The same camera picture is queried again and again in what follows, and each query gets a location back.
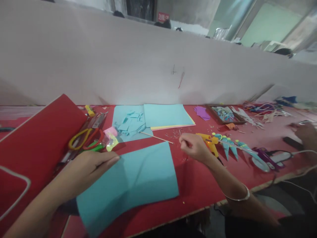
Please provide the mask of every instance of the red folder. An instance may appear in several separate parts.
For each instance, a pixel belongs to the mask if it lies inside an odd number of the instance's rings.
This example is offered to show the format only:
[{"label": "red folder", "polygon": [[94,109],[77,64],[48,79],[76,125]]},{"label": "red folder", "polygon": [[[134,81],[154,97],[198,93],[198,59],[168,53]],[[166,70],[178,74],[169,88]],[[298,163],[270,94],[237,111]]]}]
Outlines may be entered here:
[{"label": "red folder", "polygon": [[[30,189],[0,221],[0,237],[26,206],[52,180],[54,170],[68,150],[68,141],[87,117],[62,95],[0,141],[0,165],[28,177]],[[0,169],[0,216],[17,200],[26,182]]]}]

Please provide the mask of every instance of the blue paper scrap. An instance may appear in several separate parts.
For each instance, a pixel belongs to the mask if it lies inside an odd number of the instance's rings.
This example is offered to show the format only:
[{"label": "blue paper scrap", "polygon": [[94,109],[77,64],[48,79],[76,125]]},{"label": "blue paper scrap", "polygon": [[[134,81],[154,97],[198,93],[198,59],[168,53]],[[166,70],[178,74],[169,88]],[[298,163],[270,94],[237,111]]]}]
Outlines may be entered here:
[{"label": "blue paper scrap", "polygon": [[116,106],[112,126],[118,131],[119,142],[150,138],[150,136],[140,133],[141,131],[153,135],[151,129],[146,128],[143,105]]},{"label": "blue paper scrap", "polygon": [[127,153],[76,200],[90,238],[118,216],[143,204],[179,195],[168,142]]},{"label": "blue paper scrap", "polygon": [[144,104],[146,127],[193,125],[182,104]]}]

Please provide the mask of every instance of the red sign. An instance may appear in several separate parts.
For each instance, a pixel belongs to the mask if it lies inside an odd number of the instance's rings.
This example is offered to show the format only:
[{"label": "red sign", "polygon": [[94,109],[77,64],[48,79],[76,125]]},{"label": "red sign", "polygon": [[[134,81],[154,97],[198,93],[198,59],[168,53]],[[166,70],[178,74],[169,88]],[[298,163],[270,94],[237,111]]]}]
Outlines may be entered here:
[{"label": "red sign", "polygon": [[169,14],[158,12],[158,21],[164,22],[169,19]]}]

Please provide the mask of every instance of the yellow glue stick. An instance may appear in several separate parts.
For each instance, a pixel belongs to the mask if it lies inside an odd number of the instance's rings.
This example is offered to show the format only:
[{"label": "yellow glue stick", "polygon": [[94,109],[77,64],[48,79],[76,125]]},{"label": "yellow glue stick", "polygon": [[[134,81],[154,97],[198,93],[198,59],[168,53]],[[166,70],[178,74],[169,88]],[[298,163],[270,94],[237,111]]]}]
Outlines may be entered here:
[{"label": "yellow glue stick", "polygon": [[89,105],[86,105],[85,106],[86,110],[87,110],[87,113],[90,117],[94,117],[95,116],[95,113],[94,111],[92,110],[92,108],[89,106]]}]

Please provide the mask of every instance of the white partition board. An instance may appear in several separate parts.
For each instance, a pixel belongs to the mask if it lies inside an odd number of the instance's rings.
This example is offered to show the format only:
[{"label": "white partition board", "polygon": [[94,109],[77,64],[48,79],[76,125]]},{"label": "white partition board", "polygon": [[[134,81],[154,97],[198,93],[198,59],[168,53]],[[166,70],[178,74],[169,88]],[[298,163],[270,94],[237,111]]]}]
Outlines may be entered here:
[{"label": "white partition board", "polygon": [[316,101],[316,75],[315,65],[97,10],[0,2],[0,105],[62,93],[80,105],[241,103],[272,83]]}]

